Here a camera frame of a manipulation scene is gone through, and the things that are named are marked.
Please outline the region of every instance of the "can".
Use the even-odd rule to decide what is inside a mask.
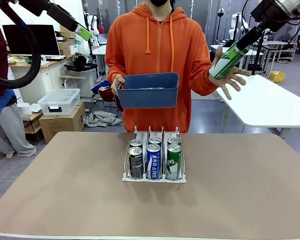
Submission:
[[[148,144],[158,144],[161,148],[162,147],[162,139],[159,136],[150,137]]]
[[[139,147],[143,149],[143,145],[144,143],[140,139],[133,139],[130,141],[130,148]]]
[[[181,139],[180,137],[170,137],[168,138],[168,146],[171,145],[171,144],[177,144],[177,145],[180,145],[181,146]]]
[[[239,50],[237,43],[238,40],[210,68],[209,73],[212,77],[217,80],[223,78],[249,52],[250,49],[248,47]]]
[[[160,178],[161,147],[158,144],[149,144],[146,147],[146,171],[150,179]]]
[[[177,180],[180,172],[181,164],[180,145],[171,144],[168,146],[167,160],[166,160],[166,177],[170,180]]]
[[[134,146],[129,148],[130,176],[134,179],[142,178],[144,174],[143,150]]]

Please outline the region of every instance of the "cardboard box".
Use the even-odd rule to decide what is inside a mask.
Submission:
[[[59,50],[65,50],[69,48],[69,42],[68,41],[58,41]]]
[[[60,55],[70,56],[71,55],[70,48],[67,48],[67,49],[64,49],[64,50],[60,50]]]
[[[60,25],[60,32],[61,32],[61,35],[63,35],[66,39],[75,39],[76,38],[75,32],[69,31],[62,25]]]
[[[39,121],[46,143],[58,132],[82,132],[85,128],[85,105],[81,101],[70,115],[44,115]]]
[[[65,40],[69,42],[69,45],[76,44],[76,40],[74,38],[66,38]]]

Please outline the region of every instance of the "can lid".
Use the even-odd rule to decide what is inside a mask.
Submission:
[[[140,139],[133,139],[130,141],[131,145],[142,145],[143,142]]]
[[[162,142],[162,139],[161,139],[161,137],[159,137],[159,136],[153,136],[153,137],[150,137],[150,138],[149,138],[149,142],[150,142],[150,143],[152,143],[152,142],[154,142],[154,143],[161,143],[161,142]]]
[[[142,154],[142,148],[138,147],[138,146],[133,146],[133,147],[129,148],[129,154],[132,156],[138,156],[138,155]]]
[[[177,144],[171,144],[168,146],[168,151],[171,153],[179,153],[181,152],[182,148],[180,145]]]
[[[161,147],[158,144],[149,144],[146,149],[151,153],[156,153],[161,150]]]
[[[179,143],[181,143],[181,139],[180,139],[179,137],[176,137],[176,136],[170,137],[170,138],[168,139],[168,143],[171,143],[171,144],[179,144]]]

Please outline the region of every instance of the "white wall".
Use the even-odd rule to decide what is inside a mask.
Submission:
[[[77,22],[85,26],[85,20],[83,15],[83,7],[81,0],[50,0],[52,3],[58,4],[67,10]],[[55,31],[60,31],[60,24],[53,20],[47,13],[44,11],[41,16],[35,16],[19,4],[11,4],[11,8],[20,16],[20,18],[26,24],[43,24],[43,25],[53,25]],[[0,26],[14,24],[10,18],[6,16],[0,9]],[[76,37],[77,40],[81,41],[79,46],[79,51],[81,53],[87,53],[89,51],[88,42],[83,40],[80,36]]]

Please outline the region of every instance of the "person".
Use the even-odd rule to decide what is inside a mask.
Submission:
[[[96,18],[96,25],[97,25],[97,27],[98,27],[99,34],[105,34],[104,29],[103,29],[102,26],[99,24],[99,18]]]
[[[130,132],[136,124],[140,131],[166,131],[186,133],[191,122],[191,90],[206,96],[218,87],[226,96],[229,84],[237,91],[246,81],[236,74],[250,73],[236,67],[221,80],[209,75],[210,52],[200,25],[188,18],[182,8],[174,9],[175,0],[147,0],[132,12],[116,18],[111,26],[106,46],[108,81],[117,93],[118,83],[125,84],[124,76],[176,72],[179,75],[177,105],[174,108],[125,109],[123,125]],[[215,63],[222,55],[216,52]]]
[[[0,78],[8,78],[7,46],[0,30]],[[0,151],[11,159],[15,152],[19,157],[31,157],[37,149],[26,140],[25,128],[12,89],[0,88]]]

